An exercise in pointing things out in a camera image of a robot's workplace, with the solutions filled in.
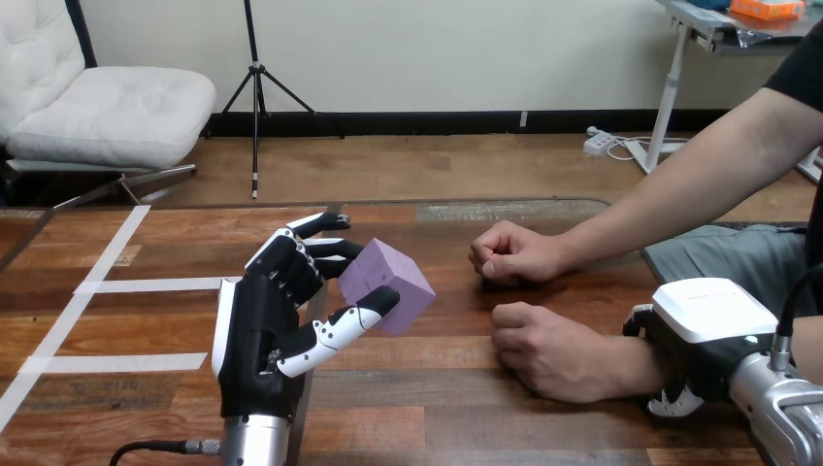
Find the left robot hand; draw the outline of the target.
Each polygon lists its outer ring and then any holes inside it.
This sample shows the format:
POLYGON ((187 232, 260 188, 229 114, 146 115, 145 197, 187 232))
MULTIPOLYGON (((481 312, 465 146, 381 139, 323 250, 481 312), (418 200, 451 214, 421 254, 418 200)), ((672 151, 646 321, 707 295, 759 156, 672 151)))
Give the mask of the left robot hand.
POLYGON ((400 293, 381 285, 326 321, 300 323, 299 308, 362 252, 349 240, 320 235, 349 227, 338 212, 293 220, 259 247, 239 281, 221 282, 212 367, 224 419, 294 416, 305 374, 398 306, 400 293))

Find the person's hand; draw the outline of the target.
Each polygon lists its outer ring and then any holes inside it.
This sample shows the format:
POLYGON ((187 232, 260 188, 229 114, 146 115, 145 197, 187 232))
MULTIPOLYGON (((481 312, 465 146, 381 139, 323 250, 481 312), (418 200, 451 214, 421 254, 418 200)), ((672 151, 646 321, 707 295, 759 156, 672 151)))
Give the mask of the person's hand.
POLYGON ((541 283, 569 271, 575 263, 573 252, 562 236, 545 236, 503 220, 471 242, 469 260, 493 283, 541 283))
POLYGON ((612 338, 524 302, 496 306, 491 321, 498 359, 542 398, 587 404, 626 395, 609 360, 612 338))

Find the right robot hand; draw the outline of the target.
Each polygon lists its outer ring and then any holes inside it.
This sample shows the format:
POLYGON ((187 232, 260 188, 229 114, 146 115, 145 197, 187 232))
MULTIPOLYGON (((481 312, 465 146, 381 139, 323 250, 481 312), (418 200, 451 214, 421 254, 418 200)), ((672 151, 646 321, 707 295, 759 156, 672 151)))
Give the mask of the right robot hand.
POLYGON ((771 311, 728 279, 660 285, 652 302, 634 307, 622 328, 625 336, 644 336, 662 348, 676 371, 646 409, 659 417, 683 417, 706 402, 728 400, 738 366, 770 349, 777 324, 771 311))

